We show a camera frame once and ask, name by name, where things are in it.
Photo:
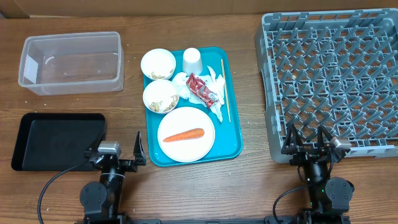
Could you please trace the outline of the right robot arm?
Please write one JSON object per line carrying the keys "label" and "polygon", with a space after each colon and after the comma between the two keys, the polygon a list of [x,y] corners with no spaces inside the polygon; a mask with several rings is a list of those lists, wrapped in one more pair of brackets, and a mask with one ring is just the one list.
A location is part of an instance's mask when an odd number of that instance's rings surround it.
{"label": "right robot arm", "polygon": [[349,223],[344,214],[349,211],[354,185],[341,177],[332,177],[331,172],[350,150],[348,139],[332,136],[322,125],[317,128],[317,146],[305,146],[296,127],[290,124],[281,153],[292,156],[289,164],[297,167],[304,185],[284,192],[275,200],[272,212],[276,222],[283,222],[276,215],[277,202],[287,194],[307,189],[310,208],[301,209],[286,223]]}

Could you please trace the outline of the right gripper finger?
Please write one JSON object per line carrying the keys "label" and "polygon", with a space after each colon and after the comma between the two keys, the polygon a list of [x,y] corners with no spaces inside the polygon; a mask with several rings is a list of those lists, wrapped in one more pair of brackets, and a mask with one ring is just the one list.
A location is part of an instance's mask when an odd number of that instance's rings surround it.
{"label": "right gripper finger", "polygon": [[287,132],[286,132],[286,139],[284,142],[284,146],[303,146],[302,139],[299,135],[299,132],[297,131],[297,128],[294,126],[293,123],[290,123],[287,126]]}
{"label": "right gripper finger", "polygon": [[333,136],[323,125],[319,125],[319,127],[317,128],[317,134],[317,146],[325,146],[325,144],[329,143],[330,140],[332,140],[333,138]]}

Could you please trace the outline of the orange carrot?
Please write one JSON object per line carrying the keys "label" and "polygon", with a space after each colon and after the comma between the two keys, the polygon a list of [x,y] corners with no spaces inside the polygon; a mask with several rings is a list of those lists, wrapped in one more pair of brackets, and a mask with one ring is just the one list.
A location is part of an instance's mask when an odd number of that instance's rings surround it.
{"label": "orange carrot", "polygon": [[203,137],[205,134],[204,129],[195,128],[182,133],[174,134],[169,136],[163,140],[163,142],[175,142],[175,141],[184,141],[189,139],[197,139]]}

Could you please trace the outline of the white napkin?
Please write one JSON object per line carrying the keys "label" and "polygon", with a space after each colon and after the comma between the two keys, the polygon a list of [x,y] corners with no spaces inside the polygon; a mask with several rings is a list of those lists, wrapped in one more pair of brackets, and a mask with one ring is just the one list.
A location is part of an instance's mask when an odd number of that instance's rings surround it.
{"label": "white napkin", "polygon": [[[210,74],[200,76],[200,79],[203,80],[206,86],[218,97],[218,102],[215,103],[214,106],[210,107],[210,110],[217,116],[219,121],[223,122],[223,115],[221,112],[221,106],[225,104],[224,100],[224,85],[225,79],[222,75],[216,76],[215,71],[210,67],[207,66],[209,69]],[[173,77],[172,82],[177,86],[178,93],[181,98],[184,100],[188,100],[190,103],[203,105],[205,106],[205,102],[199,97],[195,96],[189,89],[186,84],[188,81],[188,74],[184,72],[180,72]]]}

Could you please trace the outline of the red snack wrapper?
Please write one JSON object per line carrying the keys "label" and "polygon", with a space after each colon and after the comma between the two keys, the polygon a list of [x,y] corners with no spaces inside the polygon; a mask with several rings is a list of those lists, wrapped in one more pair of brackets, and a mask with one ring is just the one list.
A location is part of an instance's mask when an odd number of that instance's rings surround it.
{"label": "red snack wrapper", "polygon": [[187,82],[186,82],[188,89],[197,97],[199,98],[204,104],[210,108],[213,104],[218,102],[218,96],[216,93],[211,91],[207,86],[206,83],[196,76],[195,74],[191,73]]}

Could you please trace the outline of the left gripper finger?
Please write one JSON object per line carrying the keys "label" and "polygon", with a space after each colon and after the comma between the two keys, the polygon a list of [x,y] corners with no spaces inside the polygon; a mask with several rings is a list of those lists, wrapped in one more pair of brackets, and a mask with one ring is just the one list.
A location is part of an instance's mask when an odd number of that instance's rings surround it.
{"label": "left gripper finger", "polygon": [[97,137],[95,137],[95,140],[93,141],[93,148],[98,148],[100,145],[101,141],[104,141],[106,139],[106,130],[103,129]]}
{"label": "left gripper finger", "polygon": [[142,145],[141,132],[137,132],[133,155],[136,165],[146,165],[146,155]]}

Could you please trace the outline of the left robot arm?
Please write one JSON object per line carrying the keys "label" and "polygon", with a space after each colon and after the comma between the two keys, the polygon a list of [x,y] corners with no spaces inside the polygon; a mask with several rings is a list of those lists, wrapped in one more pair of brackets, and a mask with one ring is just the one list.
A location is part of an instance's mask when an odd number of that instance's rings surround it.
{"label": "left robot arm", "polygon": [[127,172],[137,172],[138,166],[146,165],[141,133],[134,145],[134,159],[121,159],[121,147],[117,141],[100,141],[87,152],[89,163],[101,171],[99,181],[86,184],[80,192],[84,207],[83,223],[132,223],[132,218],[119,211],[123,183]]}

